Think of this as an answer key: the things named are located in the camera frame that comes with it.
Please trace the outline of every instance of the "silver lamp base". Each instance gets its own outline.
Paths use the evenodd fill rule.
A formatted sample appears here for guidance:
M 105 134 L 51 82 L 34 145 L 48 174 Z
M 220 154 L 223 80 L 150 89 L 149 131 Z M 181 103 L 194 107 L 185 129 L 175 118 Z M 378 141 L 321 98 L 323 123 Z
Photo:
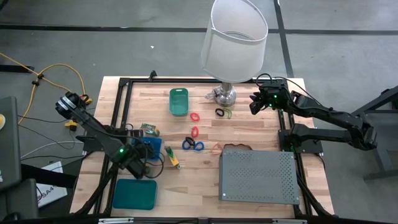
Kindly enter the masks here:
M 219 92 L 214 96 L 216 103 L 222 107 L 229 107 L 235 104 L 236 90 L 232 83 L 223 82 Z

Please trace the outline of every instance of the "green tray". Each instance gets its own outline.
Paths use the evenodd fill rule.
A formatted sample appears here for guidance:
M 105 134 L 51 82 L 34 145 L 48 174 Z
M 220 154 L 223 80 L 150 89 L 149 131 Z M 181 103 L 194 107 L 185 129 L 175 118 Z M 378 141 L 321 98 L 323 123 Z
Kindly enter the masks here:
M 186 88 L 174 88 L 170 90 L 170 113 L 174 116 L 188 114 L 188 90 Z
M 114 208 L 152 210 L 157 184 L 154 180 L 119 179 L 114 191 Z

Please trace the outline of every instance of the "black rubber band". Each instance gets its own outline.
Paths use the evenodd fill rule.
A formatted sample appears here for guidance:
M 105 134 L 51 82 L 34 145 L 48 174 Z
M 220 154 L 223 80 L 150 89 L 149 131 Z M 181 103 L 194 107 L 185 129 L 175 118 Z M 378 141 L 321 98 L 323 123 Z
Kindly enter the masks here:
M 224 116 L 224 115 L 225 115 L 225 112 L 224 112 L 223 109 L 217 108 L 217 109 L 216 109 L 216 114 L 217 114 L 218 116 Z
M 195 142 L 195 140 L 193 140 L 193 138 L 191 138 L 191 137 L 185 137 L 185 140 L 188 142 L 188 144 L 189 144 L 190 146 L 195 147 L 196 142 Z

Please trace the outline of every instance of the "white paper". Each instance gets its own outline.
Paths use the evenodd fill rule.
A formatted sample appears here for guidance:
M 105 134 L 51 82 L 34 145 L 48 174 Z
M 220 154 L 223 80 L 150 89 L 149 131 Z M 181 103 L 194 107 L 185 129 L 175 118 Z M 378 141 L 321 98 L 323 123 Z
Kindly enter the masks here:
M 63 169 L 61 166 L 62 166 L 61 162 L 56 162 L 48 166 L 45 166 L 42 169 L 63 173 Z M 68 194 L 67 189 L 65 187 L 57 187 L 47 184 L 36 184 L 36 186 L 38 189 L 40 189 L 41 193 L 43 194 L 42 197 L 40 192 L 36 189 L 37 201 L 38 201 L 37 203 L 39 205 L 39 208 L 48 203 L 56 201 L 62 197 L 65 197 Z

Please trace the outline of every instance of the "red rubber band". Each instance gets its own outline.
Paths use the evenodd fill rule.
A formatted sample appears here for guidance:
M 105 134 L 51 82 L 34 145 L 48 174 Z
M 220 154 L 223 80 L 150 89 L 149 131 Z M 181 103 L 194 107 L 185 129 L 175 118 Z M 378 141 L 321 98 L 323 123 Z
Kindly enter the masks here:
M 210 149 L 210 152 L 213 155 L 220 155 L 223 152 L 223 147 L 219 143 L 217 143 Z
M 190 114 L 190 117 L 191 117 L 192 121 L 200 121 L 200 117 L 199 117 L 198 113 L 193 112 Z
M 199 129 L 198 129 L 198 127 L 194 126 L 194 127 L 192 128 L 191 135 L 192 135 L 193 138 L 196 138 L 196 137 L 199 136 Z

